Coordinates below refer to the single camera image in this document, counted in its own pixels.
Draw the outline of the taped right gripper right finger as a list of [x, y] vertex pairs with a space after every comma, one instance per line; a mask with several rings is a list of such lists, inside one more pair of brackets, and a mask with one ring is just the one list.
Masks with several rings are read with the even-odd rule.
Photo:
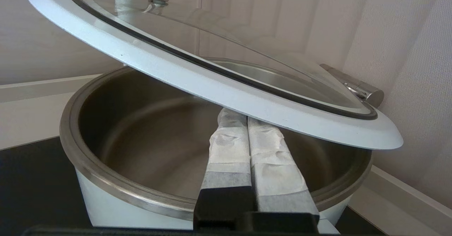
[[319, 211], [284, 135], [276, 126], [251, 117], [248, 133], [258, 209], [247, 216], [252, 230], [318, 233]]

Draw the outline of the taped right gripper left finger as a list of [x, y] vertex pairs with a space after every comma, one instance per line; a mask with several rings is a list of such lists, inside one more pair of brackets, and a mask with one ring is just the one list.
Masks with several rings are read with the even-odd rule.
[[227, 108], [210, 137], [208, 164], [194, 208], [194, 229], [235, 229], [255, 211], [247, 117]]

